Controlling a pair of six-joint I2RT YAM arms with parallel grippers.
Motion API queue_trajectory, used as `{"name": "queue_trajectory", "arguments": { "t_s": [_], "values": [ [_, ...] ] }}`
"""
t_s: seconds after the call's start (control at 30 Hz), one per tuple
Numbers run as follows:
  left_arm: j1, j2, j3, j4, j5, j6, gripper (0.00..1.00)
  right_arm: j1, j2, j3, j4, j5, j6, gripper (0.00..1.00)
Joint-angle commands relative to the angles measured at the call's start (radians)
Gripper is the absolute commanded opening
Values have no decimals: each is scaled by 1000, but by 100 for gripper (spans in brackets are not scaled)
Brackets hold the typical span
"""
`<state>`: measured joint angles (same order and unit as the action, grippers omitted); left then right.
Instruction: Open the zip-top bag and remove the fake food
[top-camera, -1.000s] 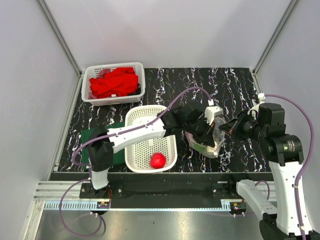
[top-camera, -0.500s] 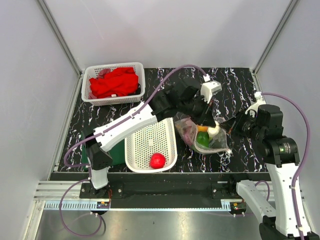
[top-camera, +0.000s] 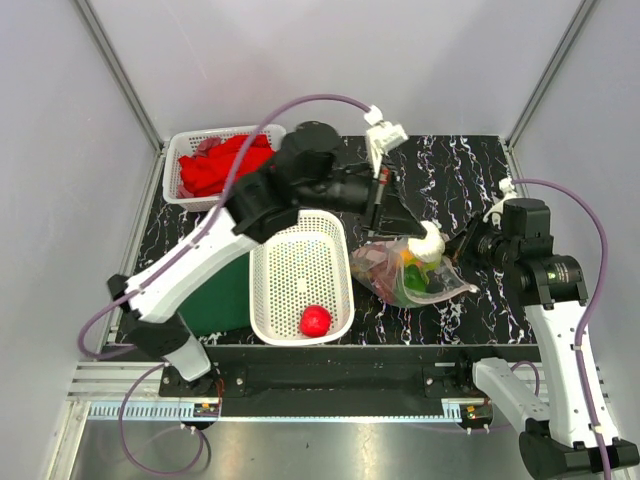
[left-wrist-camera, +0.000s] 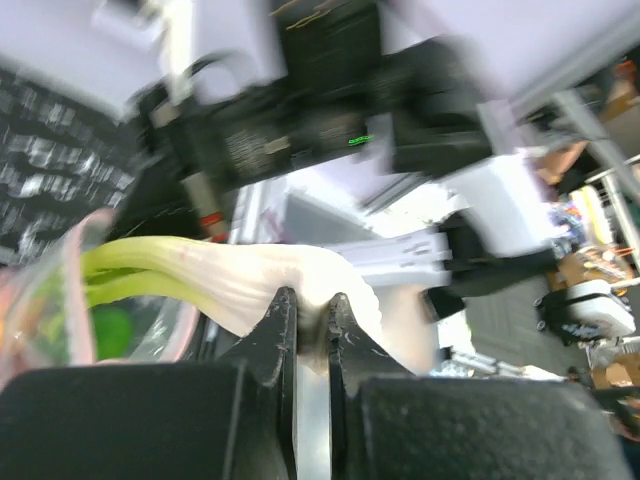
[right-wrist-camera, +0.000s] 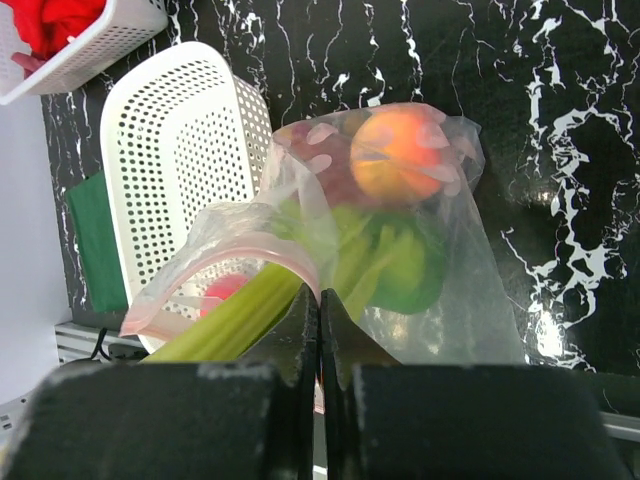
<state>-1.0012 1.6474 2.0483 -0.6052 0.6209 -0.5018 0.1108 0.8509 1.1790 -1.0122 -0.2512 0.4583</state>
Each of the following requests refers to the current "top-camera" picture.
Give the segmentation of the beige fake garlic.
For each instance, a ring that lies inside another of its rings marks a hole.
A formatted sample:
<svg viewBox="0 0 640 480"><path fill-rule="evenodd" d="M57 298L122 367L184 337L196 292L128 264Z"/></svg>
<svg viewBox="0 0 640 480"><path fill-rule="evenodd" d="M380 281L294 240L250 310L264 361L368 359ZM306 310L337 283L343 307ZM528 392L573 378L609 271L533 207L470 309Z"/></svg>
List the beige fake garlic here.
<svg viewBox="0 0 640 480"><path fill-rule="evenodd" d="M433 222L422 221L421 225L425 229L426 235L422 239L410 238L408 250L422 262L438 263L445 252L445 240Z"/></svg>

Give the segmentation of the clear zip top bag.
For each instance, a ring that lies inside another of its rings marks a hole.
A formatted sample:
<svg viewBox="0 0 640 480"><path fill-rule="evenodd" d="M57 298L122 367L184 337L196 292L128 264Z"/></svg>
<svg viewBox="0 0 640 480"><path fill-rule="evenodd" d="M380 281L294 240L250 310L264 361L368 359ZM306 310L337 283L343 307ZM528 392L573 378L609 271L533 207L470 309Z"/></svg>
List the clear zip top bag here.
<svg viewBox="0 0 640 480"><path fill-rule="evenodd" d="M417 264L430 272L432 286L429 292L420 294L411 290L406 291L403 276L404 267L407 265L404 265L400 258L400 252L405 249L408 249L408 239L372 242L356 249L349 256L353 278L374 293L369 283L368 271L378 265L387 269L395 268L397 270L395 298L392 302L385 302L383 298L379 298L399 308L419 308L448 301L462 294L479 292L476 285L468 283L458 275L450 259L444 254L438 263L420 261Z"/></svg>

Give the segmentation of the green fake pepper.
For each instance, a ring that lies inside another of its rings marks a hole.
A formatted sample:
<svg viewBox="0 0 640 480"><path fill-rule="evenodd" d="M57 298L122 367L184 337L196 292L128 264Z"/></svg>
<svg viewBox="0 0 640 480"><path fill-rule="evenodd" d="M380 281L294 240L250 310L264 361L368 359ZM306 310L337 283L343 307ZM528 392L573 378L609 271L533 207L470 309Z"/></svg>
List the green fake pepper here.
<svg viewBox="0 0 640 480"><path fill-rule="evenodd" d="M427 293L432 286L430 272L417 264L407 265L404 267L403 284L406 291Z"/></svg>

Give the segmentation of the red fake apple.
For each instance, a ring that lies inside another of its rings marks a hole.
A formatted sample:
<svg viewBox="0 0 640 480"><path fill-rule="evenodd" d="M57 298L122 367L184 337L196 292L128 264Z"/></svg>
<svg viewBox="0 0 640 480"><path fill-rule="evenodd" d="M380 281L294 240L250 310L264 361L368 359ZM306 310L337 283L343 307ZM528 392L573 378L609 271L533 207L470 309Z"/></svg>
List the red fake apple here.
<svg viewBox="0 0 640 480"><path fill-rule="evenodd" d="M326 335L331 327L332 317L327 309L319 305L307 307L300 318L300 332L311 338Z"/></svg>

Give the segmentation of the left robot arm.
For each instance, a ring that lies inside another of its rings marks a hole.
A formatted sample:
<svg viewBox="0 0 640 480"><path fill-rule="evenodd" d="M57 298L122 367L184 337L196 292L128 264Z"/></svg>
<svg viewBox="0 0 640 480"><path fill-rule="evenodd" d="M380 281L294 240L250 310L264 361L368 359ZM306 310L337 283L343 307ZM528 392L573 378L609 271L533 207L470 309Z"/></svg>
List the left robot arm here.
<svg viewBox="0 0 640 480"><path fill-rule="evenodd" d="M160 260L132 277L108 280L112 299L133 322L131 343L174 367L190 393L206 395L216 372L179 306L229 263L296 225L301 209L356 214L377 237L425 237L383 161L407 138L401 125L380 121L365 134L367 161L344 165L344 142L333 127L298 125L256 171L234 178L205 219Z"/></svg>

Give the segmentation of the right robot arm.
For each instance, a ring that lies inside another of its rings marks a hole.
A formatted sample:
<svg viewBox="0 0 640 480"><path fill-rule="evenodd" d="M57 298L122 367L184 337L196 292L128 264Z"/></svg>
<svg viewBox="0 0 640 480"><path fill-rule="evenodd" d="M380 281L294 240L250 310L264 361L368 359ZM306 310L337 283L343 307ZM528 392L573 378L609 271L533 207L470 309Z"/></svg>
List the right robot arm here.
<svg viewBox="0 0 640 480"><path fill-rule="evenodd" d="M466 396L486 394L518 433L519 451L534 479L609 475L635 467L639 448L620 437L599 388L586 329L589 300L580 264L553 251L551 213L541 200L513 198L476 215L446 243L458 265L502 272L504 286L524 307L533 328L546 383L542 401L506 360L468 362L454 371Z"/></svg>

